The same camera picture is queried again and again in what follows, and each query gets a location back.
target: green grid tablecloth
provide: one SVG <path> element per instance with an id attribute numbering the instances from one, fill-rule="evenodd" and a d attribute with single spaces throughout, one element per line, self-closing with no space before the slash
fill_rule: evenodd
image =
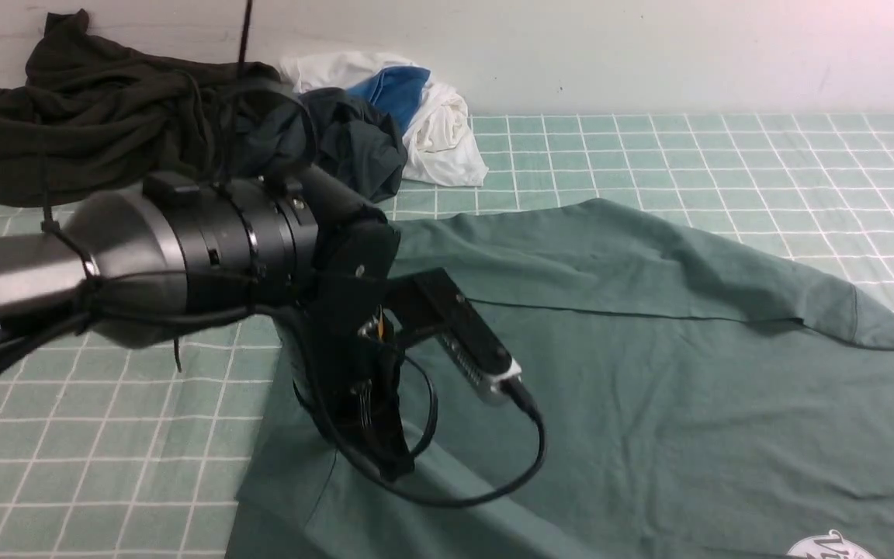
<path id="1" fill-rule="evenodd" d="M 393 219 L 601 197 L 816 266 L 894 310 L 894 114 L 472 125 L 485 186 L 404 184 L 383 203 Z M 0 207 L 0 234 L 39 219 Z M 181 373 L 170 346 L 131 352 L 95 335 L 29 357 L 0 380 L 0 555 L 223 556 L 278 350 L 270 322 L 251 319 L 186 339 Z"/>

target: blue cloth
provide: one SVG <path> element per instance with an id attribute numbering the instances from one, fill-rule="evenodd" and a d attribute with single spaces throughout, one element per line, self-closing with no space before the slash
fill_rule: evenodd
<path id="1" fill-rule="evenodd" d="M 405 134 L 409 121 L 419 110 L 423 85 L 429 78 L 430 71 L 426 68 L 393 66 L 352 86 L 347 93 L 366 99 L 383 113 L 388 113 L 398 125 L 400 134 Z"/>

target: black cable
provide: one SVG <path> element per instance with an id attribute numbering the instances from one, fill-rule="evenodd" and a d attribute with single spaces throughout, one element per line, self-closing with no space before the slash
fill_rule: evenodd
<path id="1" fill-rule="evenodd" d="M 263 312 L 263 314 L 267 314 L 271 316 L 271 318 L 277 318 L 280 321 L 288 321 L 288 316 L 281 314 L 281 312 L 274 312 L 273 309 L 266 309 L 269 312 Z M 405 358 L 413 366 L 418 366 L 418 364 L 407 355 L 404 355 Z M 323 393 L 323 387 L 320 385 L 320 380 L 317 375 L 308 374 L 310 383 L 312 384 L 312 389 L 317 394 Z M 366 466 L 365 463 L 361 459 L 357 453 L 351 448 L 350 443 L 347 442 L 347 439 L 344 439 L 344 436 L 340 434 L 337 429 L 336 424 L 333 420 L 333 413 L 329 409 L 327 409 L 327 405 L 324 399 L 320 399 L 319 407 L 322 413 L 320 415 L 323 416 L 323 424 L 326 425 L 327 431 L 329 432 L 330 437 L 333 439 L 334 444 L 337 446 L 337 449 L 340 450 L 341 454 L 344 454 L 345 459 L 351 466 L 355 468 L 366 480 L 371 481 L 373 484 L 379 485 L 381 488 L 386 489 L 386 491 L 393 493 L 393 495 L 398 496 L 398 498 L 402 498 L 407 500 L 408 502 L 415 503 L 415 505 L 423 505 L 434 507 L 434 509 L 468 509 L 472 506 L 477 505 L 485 505 L 487 502 L 492 502 L 493 500 L 503 498 L 510 493 L 517 491 L 517 489 L 521 488 L 526 484 L 526 482 L 530 481 L 540 470 L 540 467 L 543 467 L 543 461 L 546 459 L 547 454 L 547 436 L 546 436 L 546 427 L 543 424 L 543 417 L 540 415 L 539 410 L 536 407 L 535 402 L 532 400 L 532 396 L 529 395 L 528 390 L 522 386 L 522 382 L 518 380 L 507 381 L 503 383 L 503 390 L 508 395 L 512 397 L 514 403 L 517 404 L 519 409 L 521 409 L 526 416 L 528 416 L 533 424 L 536 425 L 536 435 L 537 435 L 537 449 L 536 449 L 536 458 L 533 460 L 531 466 L 526 468 L 524 473 L 519 474 L 514 480 L 508 482 L 508 484 L 501 485 L 499 488 L 493 489 L 493 491 L 489 491 L 487 493 L 483 493 L 482 495 L 473 496 L 472 498 L 461 498 L 461 499 L 444 499 L 444 498 L 427 498 L 427 496 L 415 495 L 409 491 L 402 491 L 402 489 L 397 488 L 394 484 L 390 484 L 388 481 L 384 481 L 380 475 L 376 474 L 372 468 Z"/>
<path id="2" fill-rule="evenodd" d="M 398 355 L 408 361 L 409 364 L 412 365 L 416 371 L 419 372 L 423 377 L 423 381 L 426 383 L 426 394 L 429 397 L 429 403 L 427 404 L 427 413 L 426 413 L 426 426 L 423 428 L 423 435 L 420 436 L 419 442 L 416 443 L 416 446 L 413 446 L 412 449 L 409 450 L 409 457 L 413 460 L 416 457 L 419 457 L 419 454 L 422 454 L 426 449 L 429 448 L 430 443 L 433 442 L 433 436 L 436 435 L 437 432 L 437 421 L 440 415 L 440 397 L 437 396 L 436 386 L 433 384 L 432 379 L 430 379 L 430 375 L 426 373 L 426 371 L 419 366 L 419 363 L 405 354 L 400 348 L 397 348 L 390 343 L 385 343 L 379 340 L 368 339 L 369 341 L 373 341 L 379 345 L 390 347 L 391 350 L 395 351 Z M 387 450 L 382 448 L 380 442 L 377 441 L 375 436 L 375 429 L 372 429 L 372 412 L 370 411 L 370 406 L 363 406 L 362 404 L 362 428 L 365 433 L 365 442 L 368 443 L 368 446 L 375 450 L 376 453 L 379 453 L 383 459 L 386 460 L 397 460 L 395 457 L 391 456 L 387 453 Z"/>
<path id="3" fill-rule="evenodd" d="M 219 314 L 229 314 L 230 312 L 246 312 L 248 315 L 252 314 L 263 314 L 265 316 L 269 316 L 270 318 L 275 318 L 277 321 L 290 322 L 290 316 L 284 311 L 284 309 L 278 309 L 275 307 L 267 307 L 267 305 L 263 304 L 255 304 L 249 308 L 239 307 L 237 309 L 230 309 L 229 311 L 223 311 Z M 106 313 L 103 311 L 102 316 L 106 318 Z M 178 316 L 166 316 L 159 314 L 131 314 L 131 312 L 125 312 L 125 314 L 121 314 L 121 318 L 125 319 L 125 321 L 135 321 L 135 319 L 139 319 L 139 321 L 145 321 L 149 323 L 149 325 L 180 325 L 181 319 Z M 412 358 L 408 358 L 409 362 L 413 366 L 416 365 L 415 361 Z M 311 388 L 313 392 L 316 394 L 323 394 L 323 387 L 320 385 L 320 379 L 318 375 L 311 374 L 310 371 L 312 368 L 308 368 L 309 374 L 306 376 L 309 378 L 311 383 Z M 522 485 L 525 485 L 526 482 L 530 481 L 533 478 L 533 475 L 536 475 L 537 471 L 540 470 L 540 467 L 543 466 L 543 461 L 546 458 L 547 453 L 547 441 L 546 441 L 546 427 L 543 424 L 543 417 L 540 415 L 539 410 L 533 403 L 531 395 L 522 386 L 522 382 L 518 380 L 507 381 L 503 383 L 504 392 L 512 397 L 514 403 L 517 404 L 519 409 L 524 411 L 525 414 L 533 421 L 533 424 L 536 425 L 537 432 L 537 450 L 536 450 L 536 458 L 533 460 L 533 463 L 530 467 L 526 468 L 524 473 L 519 474 L 514 480 L 508 482 L 501 486 L 500 488 L 493 489 L 493 491 L 489 491 L 487 493 L 483 493 L 483 495 L 473 496 L 472 498 L 461 498 L 461 499 L 444 499 L 444 498 L 427 498 L 427 496 L 422 495 L 413 495 L 413 493 L 409 491 L 402 491 L 402 489 L 397 488 L 397 486 L 391 484 L 388 481 L 384 481 L 380 475 L 376 474 L 375 471 L 370 470 L 369 466 L 366 466 L 363 463 L 361 457 L 351 448 L 350 443 L 347 442 L 347 439 L 344 439 L 344 436 L 340 434 L 337 429 L 336 422 L 333 419 L 333 411 L 331 411 L 326 405 L 326 399 L 320 398 L 319 402 L 317 402 L 320 411 L 320 415 L 323 417 L 323 425 L 326 425 L 326 429 L 329 432 L 330 437 L 333 439 L 334 444 L 337 446 L 337 449 L 340 450 L 341 454 L 344 454 L 345 459 L 351 466 L 355 468 L 363 477 L 368 478 L 368 481 L 371 481 L 373 484 L 379 485 L 381 488 L 386 489 L 386 491 L 393 493 L 393 495 L 398 496 L 398 498 L 403 498 L 408 502 L 415 503 L 415 505 L 423 505 L 434 507 L 434 509 L 468 509 L 471 506 L 477 505 L 485 505 L 487 502 L 492 502 L 498 498 L 503 498 L 506 495 L 509 495 L 513 491 L 517 491 L 517 489 L 521 488 Z"/>
<path id="4" fill-rule="evenodd" d="M 22 361 L 24 357 L 32 353 L 36 348 L 57 339 L 57 337 L 73 332 L 78 327 L 84 325 L 88 319 L 88 312 L 79 312 L 79 314 L 74 314 L 63 321 L 54 323 L 54 325 L 47 327 L 42 332 L 27 336 L 0 355 L 0 375 L 16 363 Z"/>
<path id="5" fill-rule="evenodd" d="M 251 36 L 251 11 L 253 10 L 253 0 L 248 0 L 244 7 L 244 27 L 241 28 L 241 49 L 237 54 L 237 83 L 244 79 L 244 63 L 248 56 L 248 39 Z M 231 103 L 230 115 L 230 135 L 227 142 L 223 145 L 223 186 L 230 186 L 230 166 L 233 165 L 234 158 L 234 142 L 237 141 L 237 120 L 241 116 L 241 96 L 234 97 Z"/>

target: white cloth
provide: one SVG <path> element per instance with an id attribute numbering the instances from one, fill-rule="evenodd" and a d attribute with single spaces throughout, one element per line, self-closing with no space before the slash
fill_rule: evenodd
<path id="1" fill-rule="evenodd" d="M 393 66 L 418 66 L 388 53 L 310 54 L 282 57 L 281 75 L 295 93 L 319 88 L 350 88 Z M 419 110 L 402 135 L 409 159 L 402 178 L 441 186 L 482 186 L 489 169 L 468 125 L 468 103 L 451 85 L 433 74 L 423 86 Z"/>

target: black wire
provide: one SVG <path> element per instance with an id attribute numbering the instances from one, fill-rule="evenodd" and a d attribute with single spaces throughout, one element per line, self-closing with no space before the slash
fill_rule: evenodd
<path id="1" fill-rule="evenodd" d="M 278 314 L 278 316 L 272 317 L 281 319 L 281 321 L 287 321 L 288 319 L 287 316 L 283 314 Z M 414 367 L 417 367 L 420 370 L 422 369 L 422 367 L 418 367 L 418 364 L 411 357 L 408 357 L 407 355 L 404 355 L 404 357 L 407 358 Z M 320 385 L 319 377 L 317 375 L 307 375 L 307 377 L 309 377 L 313 391 L 317 394 L 322 394 L 323 387 Z M 358 473 L 363 475 L 366 480 L 379 485 L 381 488 L 386 489 L 386 491 L 398 496 L 398 498 L 405 499 L 415 505 L 429 506 L 433 507 L 433 509 L 468 509 L 472 506 L 485 505 L 487 502 L 493 502 L 496 499 L 503 498 L 526 485 L 526 482 L 530 481 L 536 475 L 537 471 L 540 471 L 540 467 L 543 467 L 543 461 L 546 459 L 547 434 L 546 427 L 544 427 L 543 424 L 543 417 L 539 414 L 539 411 L 536 411 L 535 407 L 526 409 L 525 406 L 521 406 L 521 410 L 525 411 L 531 421 L 533 421 L 533 424 L 536 425 L 537 435 L 536 458 L 533 460 L 531 466 L 526 468 L 524 473 L 519 474 L 514 480 L 508 482 L 508 484 L 501 485 L 499 488 L 493 489 L 493 491 L 473 496 L 472 498 L 429 498 L 428 496 L 415 495 L 409 491 L 402 491 L 402 489 L 397 488 L 397 486 L 390 484 L 388 481 L 384 481 L 380 475 L 372 470 L 372 468 L 366 466 L 366 464 L 359 459 L 358 454 L 351 449 L 351 445 L 347 442 L 347 439 L 344 439 L 344 436 L 337 430 L 337 426 L 334 424 L 332 411 L 327 409 L 326 401 L 321 398 L 318 404 L 322 411 L 320 415 L 323 416 L 323 424 L 326 425 L 327 431 L 333 439 L 334 444 L 337 446 L 337 449 L 340 450 L 341 454 L 344 454 L 344 458 L 347 459 L 351 466 L 353 466 Z"/>
<path id="2" fill-rule="evenodd" d="M 248 56 L 248 39 L 251 38 L 251 11 L 253 0 L 244 7 L 244 27 L 241 28 L 241 52 L 237 54 L 237 83 L 244 79 L 244 63 Z M 230 135 L 223 145 L 223 186 L 230 186 L 230 166 L 233 165 L 234 142 L 237 140 L 237 118 L 241 115 L 241 96 L 235 95 L 230 107 Z"/>
<path id="3" fill-rule="evenodd" d="M 24 357 L 32 353 L 36 348 L 57 339 L 57 337 L 73 332 L 75 329 L 84 325 L 85 321 L 88 319 L 89 314 L 86 314 L 86 312 L 79 312 L 79 314 L 72 315 L 69 318 L 65 318 L 63 321 L 54 323 L 54 325 L 47 327 L 47 329 L 42 332 L 27 336 L 18 344 L 0 355 L 0 375 L 16 363 L 22 361 Z"/>
<path id="4" fill-rule="evenodd" d="M 430 380 L 430 375 L 426 373 L 426 371 L 419 366 L 419 363 L 405 354 L 400 348 L 395 347 L 393 344 L 385 343 L 383 341 L 368 339 L 369 341 L 375 342 L 381 346 L 390 347 L 391 350 L 396 352 L 409 364 L 415 368 L 420 375 L 423 377 L 423 381 L 426 383 L 426 394 L 429 397 L 429 403 L 427 404 L 427 413 L 426 413 L 426 426 L 423 428 L 423 435 L 419 439 L 419 442 L 416 443 L 416 446 L 413 446 L 412 449 L 409 450 L 409 457 L 413 460 L 416 457 L 419 457 L 419 454 L 422 454 L 426 449 L 429 448 L 430 443 L 433 442 L 433 436 L 436 435 L 437 432 L 437 421 L 440 415 L 440 399 L 437 396 L 436 386 L 433 384 L 433 381 Z M 362 402 L 361 407 L 361 423 L 363 432 L 365 433 L 365 442 L 368 443 L 370 449 L 375 450 L 379 456 L 381 456 L 384 460 L 398 460 L 397 457 L 391 456 L 390 453 L 387 452 L 384 448 L 382 448 L 382 443 L 377 441 L 375 436 L 375 431 L 372 429 L 372 412 L 370 411 L 369 404 L 365 404 Z"/>
<path id="5" fill-rule="evenodd" d="M 113 277 L 113 279 L 107 280 L 107 282 L 99 287 L 99 291 L 102 291 L 104 287 L 106 287 L 106 284 L 120 282 L 120 280 L 132 279 L 132 277 L 175 275 L 175 273 L 181 273 L 181 275 L 186 276 L 189 274 L 188 272 L 184 272 L 184 270 L 162 270 L 162 272 L 155 273 L 131 273 L 130 275 Z M 237 273 L 206 273 L 206 275 L 220 276 L 224 277 L 224 279 L 242 280 L 242 282 L 252 281 L 251 277 L 238 275 Z M 95 319 L 95 321 L 102 321 L 102 319 L 118 319 L 118 321 L 135 321 L 140 323 L 147 323 L 147 325 L 172 327 L 212 327 L 214 325 L 228 325 L 228 323 L 239 321 L 239 319 L 247 318 L 248 316 L 251 316 L 253 314 L 266 315 L 270 318 L 274 318 L 277 319 L 277 321 L 282 322 L 290 321 L 290 314 L 287 314 L 285 309 L 267 307 L 267 305 L 263 304 L 252 304 L 248 305 L 248 307 L 236 307 L 231 309 L 224 309 L 224 311 L 209 312 L 208 314 L 198 315 L 145 314 L 144 312 L 121 311 L 121 309 L 112 307 L 89 308 L 85 309 L 85 311 L 79 311 L 77 312 L 77 314 L 73 314 L 69 318 L 65 318 L 63 321 L 59 321 L 55 325 L 52 325 L 49 328 L 43 330 L 43 332 L 28 336 L 27 339 L 23 339 L 17 345 L 1 354 L 0 375 L 16 363 L 18 363 L 20 360 L 22 360 L 22 358 L 30 354 L 36 348 L 50 342 L 50 340 L 64 335 L 65 333 L 70 333 L 78 330 L 79 328 L 84 326 L 86 322 L 92 321 L 92 319 Z M 414 453 L 415 456 L 418 456 L 419 453 L 422 453 L 423 450 L 426 450 L 429 447 L 433 438 L 433 432 L 436 428 L 438 400 L 433 388 L 433 383 L 430 380 L 429 375 L 418 364 L 418 362 L 416 362 L 408 355 L 405 355 L 404 352 L 399 350 L 397 347 L 394 347 L 393 344 L 386 344 L 382 341 L 373 339 L 370 341 L 393 348 L 393 350 L 397 351 L 400 356 L 404 358 L 405 361 L 408 361 L 409 364 L 418 369 L 418 371 L 423 375 L 425 381 L 427 382 L 430 393 L 431 413 L 427 418 L 427 428 L 424 430 L 422 438 L 420 439 L 416 447 L 411 451 L 411 453 Z M 316 374 L 312 374 L 311 371 L 312 368 L 307 368 L 308 374 L 306 376 L 310 380 L 312 390 L 317 394 L 323 394 L 319 376 Z M 533 475 L 536 475 L 537 471 L 540 470 L 540 467 L 543 466 L 543 461 L 546 458 L 546 427 L 544 427 L 542 416 L 540 416 L 539 411 L 537 411 L 535 404 L 532 403 L 531 396 L 529 396 L 529 393 L 526 392 L 526 389 L 524 389 L 522 383 L 519 383 L 518 380 L 508 381 L 503 386 L 503 388 L 514 398 L 514 401 L 518 404 L 519 409 L 524 411 L 533 421 L 533 424 L 535 424 L 537 432 L 536 458 L 535 460 L 533 460 L 531 466 L 526 468 L 524 473 L 519 474 L 516 478 L 514 478 L 514 480 L 508 482 L 507 484 L 501 485 L 499 488 L 493 489 L 493 491 L 483 493 L 483 495 L 461 499 L 430 498 L 430 496 L 415 495 L 414 493 L 409 491 L 402 491 L 402 489 L 397 488 L 397 486 L 391 484 L 390 482 L 384 481 L 380 477 L 380 475 L 376 474 L 375 471 L 373 471 L 372 468 L 368 466 L 368 464 L 365 464 L 365 461 L 363 461 L 362 458 L 351 448 L 350 443 L 345 441 L 344 436 L 340 434 L 337 426 L 334 424 L 332 411 L 327 409 L 326 399 L 320 398 L 318 404 L 320 411 L 322 411 L 321 415 L 323 416 L 323 424 L 325 425 L 326 430 L 329 432 L 331 439 L 333 439 L 334 444 L 337 446 L 337 449 L 340 450 L 341 454 L 344 454 L 344 458 L 347 459 L 351 466 L 353 466 L 355 470 L 363 475 L 366 480 L 371 481 L 373 484 L 379 485 L 381 488 L 386 489 L 386 491 L 398 496 L 398 498 L 402 498 L 404 500 L 407 500 L 408 502 L 415 503 L 415 505 L 430 506 L 435 507 L 436 509 L 468 509 L 468 507 L 483 505 L 484 503 L 492 502 L 493 500 L 503 498 L 504 496 L 517 491 L 517 489 L 521 488 L 522 485 L 525 485 L 526 482 L 531 480 L 533 478 Z"/>

